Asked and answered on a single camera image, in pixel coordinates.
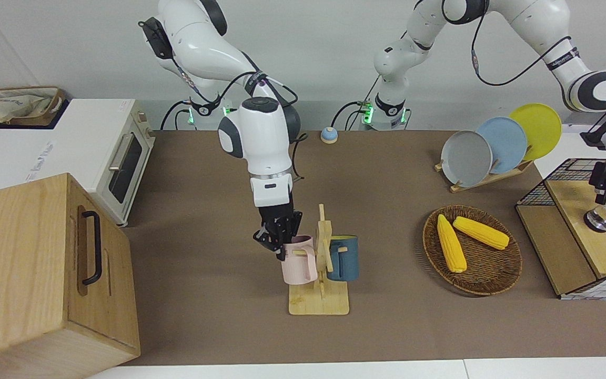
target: plate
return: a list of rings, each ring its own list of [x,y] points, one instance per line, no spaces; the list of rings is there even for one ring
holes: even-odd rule
[[[525,161],[545,156],[560,141],[562,122],[558,113],[548,105],[526,104],[513,111],[509,117],[522,126],[527,136],[530,148],[523,158]]]
[[[483,136],[463,130],[446,141],[441,160],[443,173],[451,183],[460,187],[474,187],[490,173],[492,151]]]
[[[509,236],[509,244],[506,249],[497,250],[455,230],[464,257],[467,259],[467,270],[464,273],[452,273],[446,265],[436,231],[439,214],[444,214],[450,223],[457,216],[484,223],[506,233]],[[522,257],[518,243],[497,218],[481,209],[465,205],[449,205],[433,211],[425,221],[422,242],[427,259],[436,272],[445,281],[467,293],[488,296],[505,292],[518,282],[522,273]]]
[[[479,126],[476,133],[488,141],[492,158],[498,161],[490,173],[503,174],[520,165],[527,149],[527,137],[519,123],[508,117],[495,117]]]

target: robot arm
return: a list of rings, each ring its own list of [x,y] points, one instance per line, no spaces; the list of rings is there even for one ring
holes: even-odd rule
[[[390,44],[373,60],[382,81],[375,96],[372,126],[390,129],[397,125],[399,111],[406,101],[406,71],[426,60],[436,36],[447,23],[467,24],[479,18],[483,22],[488,12],[501,14],[540,55],[558,80],[563,102],[570,110],[606,112],[606,70],[594,72],[587,68],[572,45],[570,10],[565,0],[418,0],[408,21],[407,38]],[[476,75],[483,80],[473,47],[471,53]],[[596,202],[606,204],[606,163],[596,166],[590,183],[598,193]],[[595,210],[589,211],[584,219],[592,228],[604,231],[597,226],[601,225],[599,220],[606,218]]]
[[[158,12],[139,24],[161,66],[196,93],[194,80],[200,78],[238,81],[250,96],[221,120],[219,141],[226,153],[247,161],[254,205],[261,214],[254,238],[283,261],[283,245],[298,232],[302,216],[294,211],[288,154],[300,131],[298,113],[271,83],[279,82],[223,39],[225,19],[215,0],[160,0]],[[211,113],[219,101],[220,96],[202,107]]]

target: corn cob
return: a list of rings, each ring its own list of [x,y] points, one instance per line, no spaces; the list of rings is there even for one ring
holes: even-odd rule
[[[467,269],[467,260],[462,252],[462,245],[457,239],[455,230],[443,214],[438,215],[436,222],[436,231],[438,231],[438,240],[441,243],[441,250],[446,259],[448,269],[453,273],[463,273]]]
[[[509,244],[509,236],[488,225],[481,224],[478,221],[469,218],[457,216],[452,223],[453,226],[462,233],[468,235],[474,240],[479,240],[488,246],[498,250],[504,250]]]

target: round woven tray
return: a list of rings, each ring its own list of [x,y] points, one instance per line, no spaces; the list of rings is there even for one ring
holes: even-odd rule
[[[450,223],[455,217],[463,216],[506,233],[509,236],[507,249],[497,250],[455,230],[467,259],[467,270],[464,273],[452,273],[446,265],[436,231],[436,218],[441,213]],[[425,222],[422,241],[425,254],[436,272],[448,283],[474,295],[496,295],[507,291],[515,285],[522,272],[518,243],[502,223],[481,209],[465,205],[449,205],[437,209]]]

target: brown table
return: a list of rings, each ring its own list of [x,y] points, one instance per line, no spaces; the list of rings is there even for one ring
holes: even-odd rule
[[[514,210],[540,181],[450,194],[432,169],[451,132],[341,132],[301,142],[294,202],[301,234],[324,203],[334,233],[360,237],[348,316],[289,316],[279,261],[251,240],[260,225],[246,162],[215,132],[161,132],[125,232],[132,243],[142,356],[132,365],[361,362],[606,356],[606,302],[558,300]],[[437,278],[426,216],[475,206],[520,244],[512,290],[474,298]]]

